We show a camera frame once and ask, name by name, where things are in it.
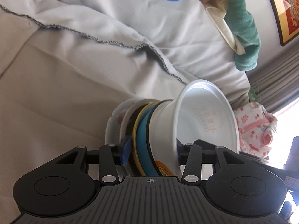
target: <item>curtain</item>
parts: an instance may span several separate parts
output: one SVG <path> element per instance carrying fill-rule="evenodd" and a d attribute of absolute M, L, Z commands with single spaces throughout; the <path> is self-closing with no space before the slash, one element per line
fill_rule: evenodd
<path fill-rule="evenodd" d="M 256 75 L 250 85 L 267 112 L 275 113 L 299 97 L 299 44 Z"/>

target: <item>pink and white floral cloth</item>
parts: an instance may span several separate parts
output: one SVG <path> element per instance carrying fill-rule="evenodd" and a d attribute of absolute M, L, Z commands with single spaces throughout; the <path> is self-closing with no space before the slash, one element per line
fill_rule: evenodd
<path fill-rule="evenodd" d="M 234 113 L 240 134 L 240 150 L 261 158 L 268 156 L 277 118 L 257 102 L 246 104 Z"/>

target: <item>framed picture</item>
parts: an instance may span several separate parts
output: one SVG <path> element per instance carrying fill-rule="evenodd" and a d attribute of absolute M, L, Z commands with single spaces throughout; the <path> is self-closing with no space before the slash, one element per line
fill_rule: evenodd
<path fill-rule="evenodd" d="M 299 34 L 299 0 L 270 0 L 276 17 L 280 43 L 286 45 Z"/>

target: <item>frayed gray trim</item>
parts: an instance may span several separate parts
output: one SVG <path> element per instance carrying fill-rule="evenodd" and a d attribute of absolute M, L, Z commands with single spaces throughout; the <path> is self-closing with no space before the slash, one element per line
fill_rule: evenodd
<path fill-rule="evenodd" d="M 119 46 L 119 47 L 124 47 L 124 48 L 128 48 L 128 49 L 134 49 L 134 50 L 139 50 L 143 47 L 148 47 L 151 51 L 153 51 L 160 59 L 160 61 L 162 62 L 162 65 L 164 67 L 164 70 L 166 71 L 166 73 L 172 77 L 174 77 L 175 79 L 179 80 L 181 83 L 183 83 L 184 85 L 187 85 L 186 82 L 184 82 L 180 77 L 178 77 L 177 75 L 174 75 L 172 73 L 169 72 L 169 69 L 167 68 L 166 64 L 165 64 L 165 61 L 163 59 L 163 57 L 158 53 L 158 51 L 151 45 L 147 44 L 147 43 L 142 43 L 140 45 L 137 45 L 137 46 L 129 46 L 129 45 L 125 45 L 123 43 L 120 43 L 118 41 L 114 41 L 114 40 L 108 40 L 108 41 L 105 41 L 105 40 L 101 40 L 101 39 L 98 39 L 94 36 L 91 36 L 89 34 L 86 34 L 86 33 L 83 33 L 83 32 L 79 32 L 79 31 L 76 31 L 74 29 L 70 29 L 68 27 L 65 27 L 63 25 L 59 25 L 59 24 L 43 24 L 41 23 L 40 21 L 37 21 L 35 20 L 34 18 L 26 15 L 26 14 L 17 14 L 15 12 L 12 12 L 10 11 L 9 9 L 7 9 L 6 7 L 2 6 L 0 4 L 0 7 L 6 11 L 7 13 L 11 13 L 13 15 L 16 15 L 16 16 L 19 16 L 19 17 L 23 17 L 23 18 L 27 18 L 33 22 L 35 22 L 38 26 L 42 27 L 42 28 L 45 28 L 45 29 L 50 29 L 50 28 L 54 28 L 54 29 L 65 29 L 65 30 L 68 30 L 68 31 L 71 31 L 71 32 L 74 32 L 78 35 L 81 35 L 81 36 L 84 36 L 85 38 L 88 38 L 88 39 L 92 39 L 94 41 L 97 41 L 98 43 L 101 43 L 101 44 L 108 44 L 108 45 L 116 45 L 116 46 Z"/>

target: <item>white wall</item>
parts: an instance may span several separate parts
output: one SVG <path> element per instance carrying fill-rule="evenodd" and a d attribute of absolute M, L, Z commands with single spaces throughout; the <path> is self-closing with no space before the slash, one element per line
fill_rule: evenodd
<path fill-rule="evenodd" d="M 282 47 L 270 0 L 246 0 L 246 5 L 247 10 L 255 19 L 262 45 L 257 67 L 247 72 L 247 75 L 250 77 L 256 71 L 271 64 L 273 60 L 287 52 L 296 43 L 299 43 L 299 36 Z"/>

